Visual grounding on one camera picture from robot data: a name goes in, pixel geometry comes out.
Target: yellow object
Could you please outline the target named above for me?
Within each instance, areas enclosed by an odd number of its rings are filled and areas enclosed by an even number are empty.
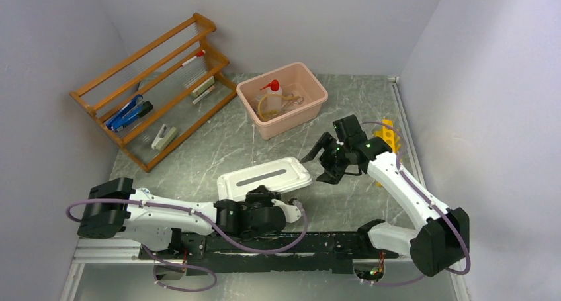
[[[394,127],[394,122],[389,120],[389,119],[382,119],[382,123],[387,124],[388,126]],[[391,129],[388,129],[388,128],[382,126],[382,129],[380,129],[378,131],[373,130],[372,134],[375,137],[380,137],[380,138],[384,139],[384,141],[390,146],[390,148],[392,148],[394,153],[397,153],[398,150],[401,147],[401,145],[398,143],[400,141],[400,137],[395,132],[393,132],[393,130],[391,130]],[[376,185],[378,187],[382,186],[379,182],[376,182]]]
[[[290,97],[290,96],[282,96],[282,95],[279,95],[279,94],[264,94],[263,97],[261,97],[261,99],[259,99],[259,104],[257,104],[257,115],[259,116],[259,118],[263,119],[263,121],[271,120],[273,117],[275,117],[280,112],[280,110],[270,110],[270,111],[267,111],[267,112],[262,112],[261,111],[261,104],[269,96],[280,96],[282,99],[284,99],[286,101],[293,101],[295,99],[300,98],[300,96]]]

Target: stapler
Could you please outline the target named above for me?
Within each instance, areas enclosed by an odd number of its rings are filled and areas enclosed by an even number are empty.
[[[156,138],[152,142],[152,149],[161,151],[175,138],[177,135],[176,127],[169,127],[166,124],[161,125]]]
[[[119,132],[133,123],[135,120],[145,116],[153,109],[149,101],[144,101],[142,95],[136,95],[120,111],[111,117],[105,126],[113,131]]]

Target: marble tabletop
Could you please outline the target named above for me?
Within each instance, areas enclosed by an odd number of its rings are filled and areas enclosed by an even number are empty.
[[[239,73],[227,76],[240,83],[257,75]],[[216,180],[220,175],[284,157],[300,159],[323,132],[330,131],[335,136],[334,120],[356,114],[361,121],[387,118],[402,128],[400,111],[387,77],[321,74],[316,77],[327,89],[329,99],[322,105],[318,117],[305,124],[270,140],[263,140],[239,97],[236,97],[150,173],[142,171],[119,151],[111,179],[133,178],[134,187],[148,188],[157,196],[190,202],[214,202],[218,200]],[[228,91],[217,84],[216,89],[199,104],[192,106],[187,100],[181,102],[133,140],[131,149],[149,161],[155,156],[155,151],[150,149],[151,141],[162,123],[176,126],[182,132],[225,97]],[[149,93],[152,96],[145,95],[145,98],[153,101],[157,108],[158,99],[162,99],[163,94],[158,93],[156,88]],[[363,125],[367,134],[371,134],[374,128],[373,125]],[[403,163],[411,170],[407,154]],[[304,166],[314,178],[323,172],[317,158]],[[310,231],[353,231],[377,218],[393,225],[413,227],[397,202],[367,175],[345,176],[338,185],[314,181],[309,187],[284,194],[283,200],[292,197],[297,197],[306,209]],[[302,222],[299,221],[287,225],[285,231],[301,229]]]

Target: gray wall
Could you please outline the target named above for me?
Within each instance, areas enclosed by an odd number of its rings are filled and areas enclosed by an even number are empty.
[[[401,74],[427,178],[471,217],[473,300],[561,300],[561,0],[442,0]]]
[[[60,297],[78,239],[65,207],[116,155],[68,92],[125,57],[97,0],[0,0],[0,299]]]
[[[397,75],[439,0],[102,2],[130,51],[200,12],[216,23],[210,39],[230,58],[230,71],[301,61],[318,73]]]

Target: yellow toy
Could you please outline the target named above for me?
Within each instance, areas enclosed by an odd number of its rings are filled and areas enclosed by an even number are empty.
[[[389,120],[389,119],[382,119],[382,123],[387,124],[391,127],[394,127],[394,122]],[[382,126],[382,129],[380,129],[378,131],[373,130],[372,134],[375,137],[380,137],[380,138],[384,139],[384,141],[392,148],[394,153],[397,153],[398,150],[401,147],[401,145],[398,143],[400,141],[400,137],[395,132],[393,132],[392,130],[390,130],[390,129],[384,127],[384,126]],[[382,186],[379,182],[376,182],[376,185],[378,187]]]

